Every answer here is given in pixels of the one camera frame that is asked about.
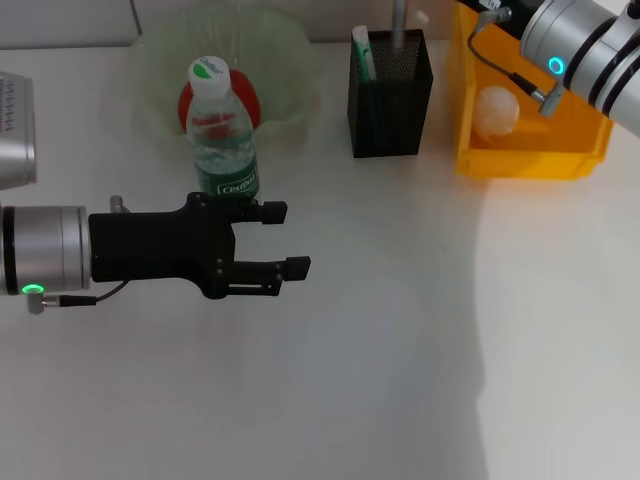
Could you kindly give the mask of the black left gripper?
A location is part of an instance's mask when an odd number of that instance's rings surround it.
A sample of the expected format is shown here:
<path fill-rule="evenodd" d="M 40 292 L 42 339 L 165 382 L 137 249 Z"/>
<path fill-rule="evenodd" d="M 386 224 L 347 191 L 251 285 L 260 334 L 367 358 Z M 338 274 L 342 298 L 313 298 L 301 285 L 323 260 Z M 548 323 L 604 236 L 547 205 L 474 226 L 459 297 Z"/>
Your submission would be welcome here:
<path fill-rule="evenodd" d="M 235 261 L 231 224 L 280 225 L 283 201 L 215 199 L 191 193 L 169 212 L 103 213 L 88 217 L 91 278 L 97 283 L 183 279 L 203 296 L 278 296 L 285 282 L 304 281 L 311 259 L 287 257 L 274 262 Z"/>

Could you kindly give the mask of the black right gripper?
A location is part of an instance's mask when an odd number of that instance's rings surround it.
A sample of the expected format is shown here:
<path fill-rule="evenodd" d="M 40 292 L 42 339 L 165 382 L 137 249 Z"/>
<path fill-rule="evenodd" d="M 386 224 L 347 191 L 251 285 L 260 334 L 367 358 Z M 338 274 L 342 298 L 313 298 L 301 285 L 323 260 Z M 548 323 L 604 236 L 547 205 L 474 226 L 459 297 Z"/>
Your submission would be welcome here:
<path fill-rule="evenodd" d="M 479 29 L 497 24 L 514 39 L 521 39 L 526 27 L 536 11 L 542 6 L 542 0 L 505 0 L 478 1 L 460 0 L 460 3 L 479 14 Z"/>

